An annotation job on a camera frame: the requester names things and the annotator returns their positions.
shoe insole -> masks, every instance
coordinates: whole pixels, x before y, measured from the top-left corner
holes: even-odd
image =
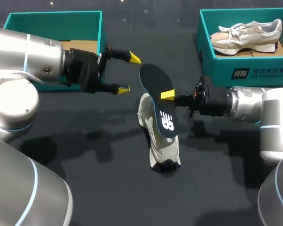
[[[173,90],[170,77],[159,67],[145,64],[140,68],[141,84],[152,97],[158,131],[165,138],[177,136],[177,118],[172,100],[162,100],[161,93]]]

shoe upper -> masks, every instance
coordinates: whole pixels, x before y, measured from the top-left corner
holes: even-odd
[[[165,138],[160,134],[156,124],[154,105],[149,95],[142,96],[138,115],[149,132],[151,149],[154,152],[153,155],[156,161],[164,162],[171,159],[176,162],[179,155],[178,136]]]
[[[212,45],[221,49],[236,49],[247,44],[275,44],[282,34],[282,21],[271,23],[252,21],[236,24],[230,28],[219,26],[220,32],[211,35]]]

shoe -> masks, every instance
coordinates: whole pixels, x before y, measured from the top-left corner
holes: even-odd
[[[230,28],[219,26],[220,32],[210,36],[212,47],[217,54],[234,56],[245,48],[257,52],[274,53],[282,34],[282,21],[271,23],[252,21],[248,24],[236,24]]]
[[[139,125],[149,132],[151,168],[156,172],[172,172],[179,169],[181,162],[178,136],[165,138],[159,133],[153,101],[148,93],[142,95],[137,115]]]

teal box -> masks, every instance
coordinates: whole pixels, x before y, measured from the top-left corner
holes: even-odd
[[[210,35],[219,32],[219,26],[229,28],[238,23],[267,23],[275,19],[283,23],[283,8],[200,10],[196,43],[204,75],[211,76],[217,86],[283,86],[283,56],[218,58],[210,41]],[[280,42],[283,46],[283,32]],[[234,79],[235,72],[246,76]]]
[[[4,29],[53,40],[95,40],[97,54],[106,48],[102,11],[10,13]],[[80,90],[79,85],[34,85],[38,91]]]

shoe box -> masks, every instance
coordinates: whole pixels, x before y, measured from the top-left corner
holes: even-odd
[[[197,27],[196,44],[205,76],[216,86],[283,86],[283,31],[275,53],[240,51],[235,56],[215,54],[210,35],[218,27],[230,28],[238,23],[268,23],[281,19],[283,8],[202,9]]]

